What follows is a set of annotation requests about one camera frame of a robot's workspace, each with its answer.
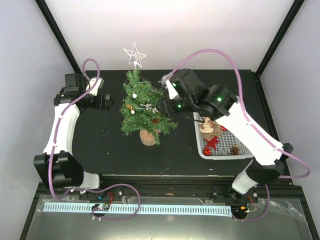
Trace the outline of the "white plastic perforated basket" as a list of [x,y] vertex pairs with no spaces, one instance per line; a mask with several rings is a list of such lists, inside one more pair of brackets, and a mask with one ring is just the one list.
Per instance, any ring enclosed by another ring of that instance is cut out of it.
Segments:
[[[216,145],[216,150],[211,149],[211,156],[205,156],[203,154],[203,150],[206,146],[206,140],[210,140],[210,133],[201,133],[199,124],[202,121],[202,118],[197,112],[193,113],[194,120],[194,128],[195,128],[195,136],[197,149],[200,157],[206,160],[236,160],[236,159],[247,159],[252,158],[253,154],[249,151],[249,149],[238,140],[229,130],[223,131],[221,135],[218,137],[220,143]],[[214,122],[214,127],[222,126],[218,123]],[[230,148],[232,145],[238,145],[240,147],[239,155],[232,155],[230,153]]]

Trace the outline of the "small green christmas tree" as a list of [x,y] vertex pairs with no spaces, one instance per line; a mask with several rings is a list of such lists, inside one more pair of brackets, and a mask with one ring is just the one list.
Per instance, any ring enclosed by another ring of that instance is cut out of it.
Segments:
[[[158,101],[159,105],[157,105],[157,107],[159,107],[159,113],[154,114],[150,111],[136,109],[136,102],[133,101],[132,98],[132,87],[137,82],[148,80],[141,78],[141,71],[139,69],[129,70],[126,73],[126,77],[127,80],[123,84],[123,89],[126,92],[126,97],[124,98],[122,106],[119,110],[123,115],[121,130],[127,135],[131,134],[134,131],[146,131],[148,134],[152,135],[155,144],[159,145],[159,134],[169,134],[170,130],[176,128],[178,125],[177,122],[174,122],[169,117],[165,117],[161,112],[159,101],[164,97],[164,91],[162,90],[163,95],[162,98]],[[126,105],[132,105],[134,107],[134,110],[126,108]],[[153,124],[153,119],[160,119],[160,122],[157,124]]]

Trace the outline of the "dark brown pinecone ornament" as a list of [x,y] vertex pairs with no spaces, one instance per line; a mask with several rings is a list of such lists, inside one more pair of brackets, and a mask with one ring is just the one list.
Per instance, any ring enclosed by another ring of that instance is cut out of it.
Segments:
[[152,122],[153,124],[158,124],[160,121],[161,121],[160,118],[154,118],[151,122]]

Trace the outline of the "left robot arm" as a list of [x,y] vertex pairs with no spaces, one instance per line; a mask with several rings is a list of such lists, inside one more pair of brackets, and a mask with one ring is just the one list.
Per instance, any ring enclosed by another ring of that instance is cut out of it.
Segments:
[[73,137],[80,114],[87,109],[107,111],[113,99],[102,94],[102,78],[87,79],[83,74],[65,75],[65,86],[53,100],[54,121],[50,137],[41,155],[33,160],[34,167],[47,189],[83,188],[97,200],[108,192],[97,173],[84,171],[73,156]]

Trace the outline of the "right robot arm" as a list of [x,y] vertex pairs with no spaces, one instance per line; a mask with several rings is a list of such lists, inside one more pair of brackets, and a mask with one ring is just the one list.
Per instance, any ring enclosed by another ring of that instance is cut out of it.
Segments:
[[238,202],[253,187],[268,184],[282,175],[293,146],[274,139],[260,127],[242,108],[239,96],[221,84],[208,87],[191,69],[167,74],[160,84],[168,91],[160,101],[165,115],[186,112],[210,118],[231,132],[253,155],[228,187],[230,200]]

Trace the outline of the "white ball string lights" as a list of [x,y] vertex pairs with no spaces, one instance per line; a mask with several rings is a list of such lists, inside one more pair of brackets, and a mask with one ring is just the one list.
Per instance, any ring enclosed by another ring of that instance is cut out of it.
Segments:
[[133,101],[136,102],[137,110],[149,111],[149,110],[146,110],[143,106],[140,106],[140,104],[152,104],[154,107],[156,107],[159,110],[159,107],[158,107],[159,100],[163,96],[163,91],[152,86],[150,81],[144,80],[144,81],[137,82],[132,87],[131,96],[133,98]]

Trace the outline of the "silver star ornament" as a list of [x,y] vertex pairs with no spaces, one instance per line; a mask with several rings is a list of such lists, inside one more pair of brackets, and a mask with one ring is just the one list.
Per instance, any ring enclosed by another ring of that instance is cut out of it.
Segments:
[[131,49],[123,48],[123,50],[129,56],[128,65],[134,65],[134,69],[143,68],[142,60],[148,57],[148,55],[138,51],[135,41]]

